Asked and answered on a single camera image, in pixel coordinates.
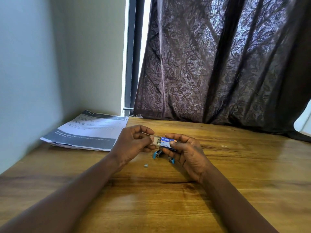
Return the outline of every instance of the forearm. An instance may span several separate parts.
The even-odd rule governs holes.
[[[230,232],[277,232],[212,164],[201,184]]]
[[[68,232],[119,164],[108,154],[71,183],[47,196],[0,228],[5,232]]]

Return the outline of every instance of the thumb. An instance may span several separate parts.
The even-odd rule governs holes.
[[[175,150],[189,151],[189,144],[171,141],[170,146]]]
[[[154,137],[146,136],[142,139],[136,140],[139,143],[139,148],[143,149],[145,146],[150,145],[154,141]]]

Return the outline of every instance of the hand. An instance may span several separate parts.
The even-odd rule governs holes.
[[[178,140],[178,142],[169,143],[177,151],[167,148],[162,148],[162,151],[179,162],[195,181],[202,184],[203,173],[211,163],[205,156],[200,142],[182,134],[170,133],[165,137]]]
[[[149,136],[153,134],[153,130],[143,125],[123,128],[109,155],[117,158],[121,169],[140,152],[156,149],[155,145],[151,145],[154,137]]]

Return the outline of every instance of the curtain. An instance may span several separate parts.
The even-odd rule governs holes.
[[[310,0],[153,0],[134,115],[309,140]]]

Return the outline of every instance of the wooden desk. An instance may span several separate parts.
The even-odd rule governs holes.
[[[130,118],[128,126],[135,124],[199,139],[211,162],[275,228],[310,232],[311,144],[227,126]],[[105,155],[41,145],[0,175],[0,225]],[[167,159],[141,153],[111,178],[74,231],[222,231],[206,193],[189,180]]]

